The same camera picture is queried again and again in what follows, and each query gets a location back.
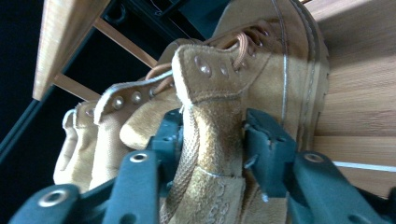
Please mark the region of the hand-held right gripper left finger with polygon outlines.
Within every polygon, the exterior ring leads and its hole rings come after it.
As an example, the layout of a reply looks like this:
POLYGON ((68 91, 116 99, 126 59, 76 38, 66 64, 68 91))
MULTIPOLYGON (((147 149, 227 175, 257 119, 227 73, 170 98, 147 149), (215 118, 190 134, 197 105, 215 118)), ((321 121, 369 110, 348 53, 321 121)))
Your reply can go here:
POLYGON ((166 112, 157 132, 150 137, 148 149, 159 161, 160 196, 166 197, 173 187, 183 146, 183 117, 179 109, 166 112))

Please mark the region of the three-tier wooden shoe rack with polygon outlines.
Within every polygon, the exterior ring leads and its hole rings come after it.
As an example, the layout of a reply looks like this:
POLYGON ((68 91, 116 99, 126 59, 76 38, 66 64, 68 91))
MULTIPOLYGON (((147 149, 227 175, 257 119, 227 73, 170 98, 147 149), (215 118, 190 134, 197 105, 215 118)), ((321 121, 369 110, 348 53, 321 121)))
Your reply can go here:
MULTIPOLYGON (((314 149, 349 181, 385 196, 396 186, 396 0, 301 0, 326 40, 331 73, 314 149)), ((45 0, 33 96, 55 85, 89 101, 99 93, 63 70, 97 29, 148 67, 156 60, 101 15, 110 0, 45 0)))

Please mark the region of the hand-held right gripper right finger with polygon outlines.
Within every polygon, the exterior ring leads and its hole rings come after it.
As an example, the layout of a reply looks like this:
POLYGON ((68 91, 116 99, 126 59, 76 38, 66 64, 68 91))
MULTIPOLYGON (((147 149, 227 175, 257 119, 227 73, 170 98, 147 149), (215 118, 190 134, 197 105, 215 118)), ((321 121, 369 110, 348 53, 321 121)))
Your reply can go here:
POLYGON ((249 169, 267 198, 284 198, 284 176, 294 161, 296 142, 269 114, 247 110, 245 147, 249 169))

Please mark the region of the tan suede boot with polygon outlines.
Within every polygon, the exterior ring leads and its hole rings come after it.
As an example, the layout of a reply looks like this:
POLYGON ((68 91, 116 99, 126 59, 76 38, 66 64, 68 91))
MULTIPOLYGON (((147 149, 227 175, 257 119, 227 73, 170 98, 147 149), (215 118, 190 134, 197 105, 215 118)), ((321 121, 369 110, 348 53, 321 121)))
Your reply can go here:
POLYGON ((243 170, 242 122, 251 108, 266 112, 310 147, 328 73, 327 48, 300 0, 230 0, 210 39, 173 41, 144 80, 101 97, 91 184, 114 178, 178 109, 184 142, 161 223, 284 223, 285 201, 263 202, 243 170))
POLYGON ((55 184, 74 184, 81 192, 89 190, 98 134, 93 123, 95 107, 95 101, 79 103, 64 115, 66 137, 54 169, 55 184))

